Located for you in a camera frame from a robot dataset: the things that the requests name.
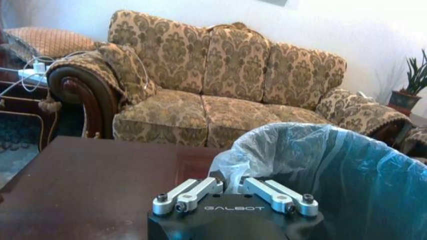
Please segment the sofa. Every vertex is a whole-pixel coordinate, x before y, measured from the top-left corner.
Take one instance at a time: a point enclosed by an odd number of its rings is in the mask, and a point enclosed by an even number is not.
[[[340,56],[272,42],[240,22],[196,27],[118,10],[104,44],[120,53],[105,57],[100,47],[46,73],[56,97],[82,105],[85,137],[229,148],[253,128],[299,122],[332,124],[392,144],[409,121],[339,88]],[[141,66],[128,62],[132,54]],[[130,65],[136,74],[122,69]]]

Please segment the rug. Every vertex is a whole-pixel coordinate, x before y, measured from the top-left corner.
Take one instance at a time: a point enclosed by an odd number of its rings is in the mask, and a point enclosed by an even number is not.
[[[81,136],[82,111],[72,105],[60,110],[57,135]],[[0,188],[38,154],[40,120],[0,113]]]

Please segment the trash can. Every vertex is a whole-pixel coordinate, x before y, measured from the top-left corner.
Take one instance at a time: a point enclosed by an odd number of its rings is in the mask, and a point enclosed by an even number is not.
[[[312,194],[324,220],[311,239],[427,239],[427,166],[352,131],[267,124],[214,157],[216,170],[227,193],[249,176]]]

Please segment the snake plant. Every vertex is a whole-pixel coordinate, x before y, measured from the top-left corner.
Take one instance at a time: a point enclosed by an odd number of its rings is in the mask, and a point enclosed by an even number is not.
[[[416,63],[416,58],[409,57],[407,60],[408,72],[407,72],[407,88],[400,92],[416,96],[423,88],[427,87],[427,56],[424,49],[421,49],[421,64]]]

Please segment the wooden table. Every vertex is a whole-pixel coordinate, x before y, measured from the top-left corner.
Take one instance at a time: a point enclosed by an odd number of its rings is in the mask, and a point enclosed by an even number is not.
[[[153,197],[204,178],[219,152],[58,136],[0,190],[0,239],[145,239]]]
[[[0,49],[0,67],[22,69],[24,64],[12,54]],[[16,72],[0,71],[0,93],[18,80]],[[38,108],[38,102],[46,97],[48,87],[38,86],[33,92],[26,92],[21,85],[14,86],[6,94],[0,97],[4,104],[0,104],[0,114],[28,116],[40,120],[38,150],[50,142],[54,130],[58,125],[58,113],[46,113]]]

